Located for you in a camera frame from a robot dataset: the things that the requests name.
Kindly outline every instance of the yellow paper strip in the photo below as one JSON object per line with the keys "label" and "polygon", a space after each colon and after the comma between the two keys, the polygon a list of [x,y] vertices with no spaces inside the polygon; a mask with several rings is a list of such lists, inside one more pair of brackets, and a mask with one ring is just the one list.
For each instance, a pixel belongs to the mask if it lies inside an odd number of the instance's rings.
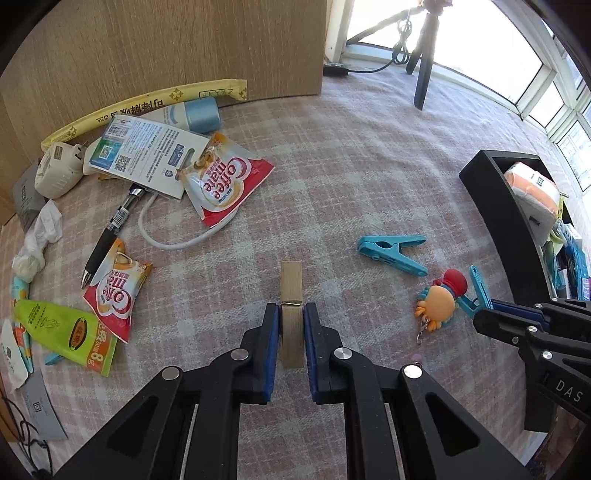
{"label": "yellow paper strip", "polygon": [[151,110],[173,103],[188,102],[197,98],[228,95],[234,100],[246,100],[246,80],[225,79],[210,82],[189,83],[177,87],[144,93],[123,100],[90,113],[78,120],[53,132],[43,142],[41,149],[45,152],[53,142],[67,142],[95,128],[106,125],[116,114],[141,115]]}

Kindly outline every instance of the wooden clothespin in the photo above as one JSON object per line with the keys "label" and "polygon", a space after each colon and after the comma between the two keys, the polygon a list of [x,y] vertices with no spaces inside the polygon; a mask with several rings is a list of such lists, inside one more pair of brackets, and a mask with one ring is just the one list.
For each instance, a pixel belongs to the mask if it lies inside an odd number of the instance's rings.
{"label": "wooden clothespin", "polygon": [[281,262],[281,350],[283,368],[304,366],[304,308],[301,262]]}

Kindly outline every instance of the white tissue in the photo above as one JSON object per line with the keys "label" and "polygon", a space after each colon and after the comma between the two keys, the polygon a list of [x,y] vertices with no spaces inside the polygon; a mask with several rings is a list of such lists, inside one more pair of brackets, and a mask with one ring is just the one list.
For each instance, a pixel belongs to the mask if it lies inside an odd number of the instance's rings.
{"label": "white tissue", "polygon": [[12,272],[22,281],[31,283],[45,267],[43,249],[48,242],[54,244],[62,235],[61,213],[53,200],[49,200],[39,212],[35,225],[25,235],[24,245],[12,260]]}

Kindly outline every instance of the barcode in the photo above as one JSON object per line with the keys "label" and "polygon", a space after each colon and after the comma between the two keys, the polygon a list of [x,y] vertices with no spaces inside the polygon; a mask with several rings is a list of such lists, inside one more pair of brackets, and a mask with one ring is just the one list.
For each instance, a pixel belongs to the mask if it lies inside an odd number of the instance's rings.
{"label": "barcode", "polygon": [[131,157],[126,157],[125,155],[118,155],[115,159],[115,170],[125,171],[130,161]]}
{"label": "barcode", "polygon": [[115,216],[111,219],[111,223],[115,227],[121,228],[121,225],[123,225],[125,223],[128,216],[129,216],[129,210],[126,208],[120,207],[119,210],[117,210],[117,213],[115,214]]}
{"label": "barcode", "polygon": [[113,147],[111,147],[110,145],[103,145],[103,149],[100,151],[99,158],[106,160],[107,158],[109,158],[111,150],[113,150]]}
{"label": "barcode", "polygon": [[109,127],[109,131],[107,132],[107,135],[123,138],[125,135],[127,135],[128,131],[129,127],[123,127],[121,125],[111,125]]}

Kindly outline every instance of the white packet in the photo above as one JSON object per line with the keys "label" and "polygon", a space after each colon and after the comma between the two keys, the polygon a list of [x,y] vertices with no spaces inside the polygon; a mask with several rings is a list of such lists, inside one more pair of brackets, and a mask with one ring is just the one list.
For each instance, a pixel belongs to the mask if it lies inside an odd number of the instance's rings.
{"label": "white packet", "polygon": [[9,393],[22,386],[28,378],[29,373],[25,362],[22,361],[21,351],[18,348],[17,340],[14,338],[12,323],[10,320],[4,320],[2,333],[0,334],[0,343],[2,351],[8,364],[8,379],[10,381]]}

